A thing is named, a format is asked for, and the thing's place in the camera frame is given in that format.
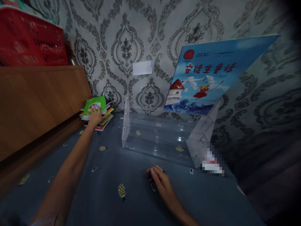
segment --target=red roof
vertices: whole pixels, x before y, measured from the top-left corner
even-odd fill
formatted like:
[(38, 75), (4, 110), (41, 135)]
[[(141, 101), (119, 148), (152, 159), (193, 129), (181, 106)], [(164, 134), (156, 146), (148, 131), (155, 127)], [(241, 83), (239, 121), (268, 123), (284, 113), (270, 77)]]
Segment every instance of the red roof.
[(181, 81), (177, 79), (169, 89), (184, 89), (184, 86), (182, 85)]

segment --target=stack of books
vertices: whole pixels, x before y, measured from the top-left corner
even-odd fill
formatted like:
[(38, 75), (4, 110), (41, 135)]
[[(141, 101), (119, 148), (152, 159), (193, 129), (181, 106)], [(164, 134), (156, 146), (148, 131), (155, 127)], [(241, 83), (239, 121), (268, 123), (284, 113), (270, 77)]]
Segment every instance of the stack of books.
[(112, 101), (106, 100), (104, 96), (87, 99), (85, 107), (81, 109), (81, 113), (79, 114), (81, 119), (86, 121), (85, 126), (87, 126), (88, 122), (90, 121), (87, 112), (90, 113), (93, 107), (97, 108), (97, 106), (99, 106), (101, 110), (101, 114), (103, 116), (107, 116), (107, 118), (104, 119), (102, 122), (100, 122), (95, 130), (103, 131), (107, 126), (107, 124), (110, 122), (110, 120), (113, 118), (112, 111), (114, 111), (114, 108), (110, 105), (111, 103)]

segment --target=ocean waves illustration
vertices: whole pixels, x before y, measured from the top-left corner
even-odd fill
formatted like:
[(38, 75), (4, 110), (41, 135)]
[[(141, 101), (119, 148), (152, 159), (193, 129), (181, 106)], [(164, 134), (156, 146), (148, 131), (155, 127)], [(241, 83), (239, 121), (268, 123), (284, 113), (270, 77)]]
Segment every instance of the ocean waves illustration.
[(188, 102), (189, 102), (189, 100), (184, 99), (184, 100), (180, 101), (179, 103), (165, 105), (164, 109), (166, 111), (189, 113), (189, 114), (193, 114), (193, 115), (207, 115), (209, 113), (209, 111), (211, 110), (211, 108), (214, 106), (213, 104), (211, 104), (211, 105), (202, 104), (201, 106), (197, 106), (195, 104), (196, 102), (193, 102), (192, 104), (187, 105)]

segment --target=lighthouse illustration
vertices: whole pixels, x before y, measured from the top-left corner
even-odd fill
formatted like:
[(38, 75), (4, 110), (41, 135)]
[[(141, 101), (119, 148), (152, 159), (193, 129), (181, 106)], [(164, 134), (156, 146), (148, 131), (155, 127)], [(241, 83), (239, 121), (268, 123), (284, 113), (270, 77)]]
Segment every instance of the lighthouse illustration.
[(169, 88), (168, 96), (165, 105), (179, 103), (182, 98), (181, 93), (184, 89), (181, 81), (177, 79)]

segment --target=red plastic basket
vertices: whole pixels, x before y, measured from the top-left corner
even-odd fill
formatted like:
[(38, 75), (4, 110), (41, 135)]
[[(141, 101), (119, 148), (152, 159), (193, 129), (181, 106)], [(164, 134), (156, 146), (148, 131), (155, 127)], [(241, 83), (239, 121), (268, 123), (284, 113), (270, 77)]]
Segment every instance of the red plastic basket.
[(0, 61), (4, 66), (68, 65), (63, 29), (19, 9), (0, 7)]

